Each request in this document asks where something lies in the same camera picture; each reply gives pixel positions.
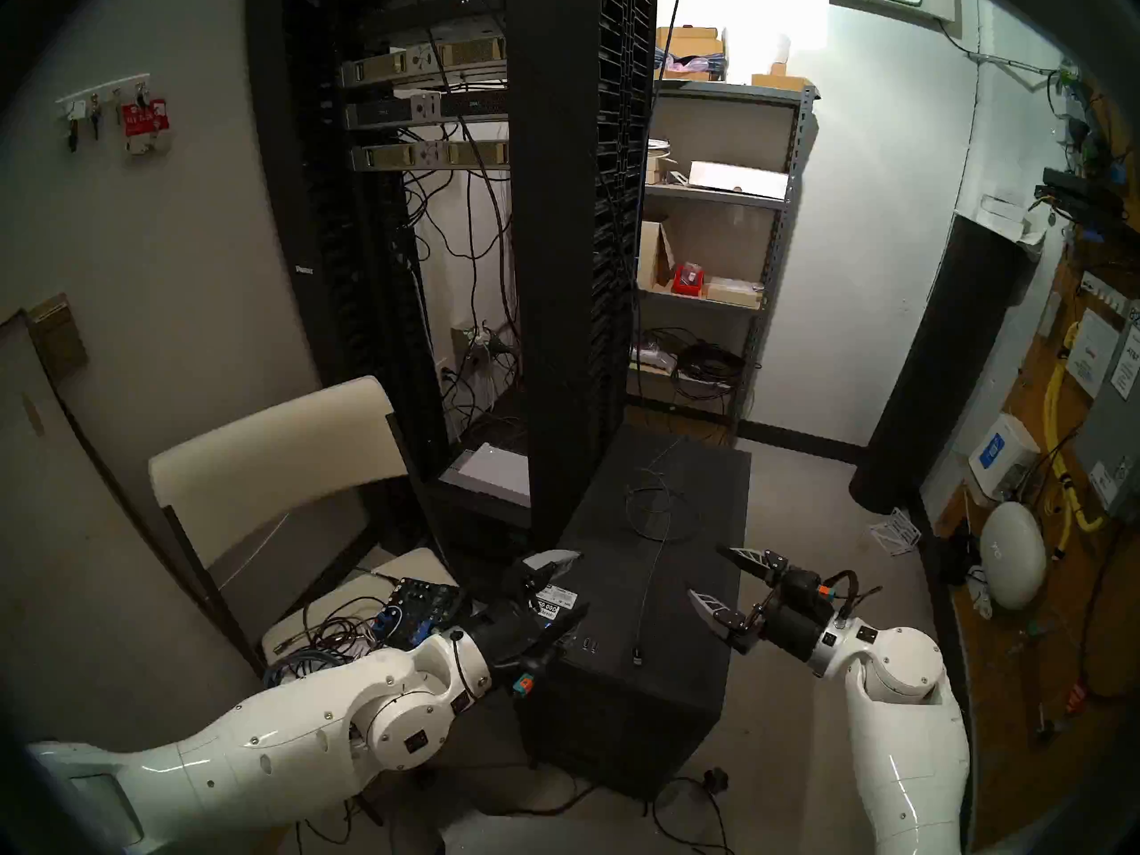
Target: shelf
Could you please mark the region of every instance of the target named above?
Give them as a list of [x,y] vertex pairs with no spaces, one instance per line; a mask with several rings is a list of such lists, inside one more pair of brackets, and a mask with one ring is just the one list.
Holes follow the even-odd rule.
[[722,309],[735,309],[740,312],[758,312],[760,307],[764,304],[763,298],[757,301],[756,306],[742,306],[741,303],[726,303],[723,300],[709,300],[707,296],[689,296],[687,294],[675,294],[673,293],[673,283],[668,285],[657,285],[652,291],[646,291],[644,287],[638,288],[643,294],[653,294],[654,296],[668,296],[670,300],[679,300],[682,302],[692,303],[695,306],[714,306]]
[[748,195],[747,193],[726,193],[723,189],[706,189],[698,186],[646,184],[645,195],[661,198],[687,198],[698,202],[719,202],[720,204],[744,205],[746,207],[766,207],[769,211],[784,210],[784,199],[782,198],[765,198],[762,195]]
[[[636,361],[630,361],[629,363],[629,369],[630,369],[630,372],[633,372],[634,374],[636,374],[637,373],[637,363]],[[642,372],[642,376],[663,376],[666,380],[671,380],[673,378],[673,374],[669,370],[665,370],[665,369],[662,369],[660,367],[653,367],[653,365],[651,365],[651,364],[644,364],[644,363],[642,363],[641,372]],[[727,383],[707,383],[703,380],[694,380],[692,376],[685,376],[685,374],[683,374],[683,373],[678,373],[677,374],[677,378],[681,382],[683,382],[683,383],[694,383],[697,385],[708,386],[709,389],[724,390],[724,389],[731,389],[732,388]]]
[[[702,100],[728,100],[765,106],[798,107],[801,95],[800,91],[783,88],[733,85],[727,82],[691,82],[685,79],[662,79],[653,85],[662,97],[693,97]],[[819,91],[814,93],[819,98]]]

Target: black cylinder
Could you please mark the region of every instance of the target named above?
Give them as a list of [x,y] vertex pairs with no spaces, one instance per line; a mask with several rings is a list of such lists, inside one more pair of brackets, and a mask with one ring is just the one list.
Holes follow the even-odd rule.
[[926,312],[848,491],[889,514],[946,445],[1032,263],[1017,244],[958,214]]

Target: red box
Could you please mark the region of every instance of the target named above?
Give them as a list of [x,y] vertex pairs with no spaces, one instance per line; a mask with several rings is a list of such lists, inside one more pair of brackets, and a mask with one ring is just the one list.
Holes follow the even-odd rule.
[[673,276],[673,293],[700,296],[705,286],[705,270],[693,263],[682,263]]

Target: chair seat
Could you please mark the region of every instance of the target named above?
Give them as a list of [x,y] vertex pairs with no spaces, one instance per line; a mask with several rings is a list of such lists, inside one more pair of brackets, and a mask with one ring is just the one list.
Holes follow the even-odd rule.
[[[456,584],[455,579],[451,578],[451,575],[431,548],[416,548],[407,554],[401,554],[399,557],[384,561],[373,567],[372,570],[384,576],[391,576],[393,579],[422,579],[434,585]],[[337,611],[337,616],[360,620],[370,619],[380,612],[394,589],[394,585],[378,576],[361,575],[349,579],[309,604],[307,613],[309,627],[314,628],[320,625],[334,610],[348,601],[352,601],[352,603]],[[294,650],[300,650],[308,645],[306,637],[296,637],[296,635],[304,630],[301,617],[301,610],[298,610],[292,616],[286,616],[266,632],[266,635],[261,638],[261,649],[264,652],[266,661],[270,665],[282,657],[288,656]],[[274,652],[282,643],[288,643],[288,645],[282,649],[280,652]]]

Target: baseboard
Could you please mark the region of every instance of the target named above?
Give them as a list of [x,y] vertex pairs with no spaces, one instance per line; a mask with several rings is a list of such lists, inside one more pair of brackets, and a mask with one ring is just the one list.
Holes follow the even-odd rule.
[[821,456],[824,459],[836,459],[850,465],[858,465],[866,454],[865,447],[846,441],[836,441],[831,438],[820,438],[806,432],[797,432],[792,429],[781,429],[779,425],[766,425],[764,423],[752,423],[741,420],[736,429],[736,435],[746,441],[757,441],[772,447],[783,447],[787,450],[806,453],[812,456]]

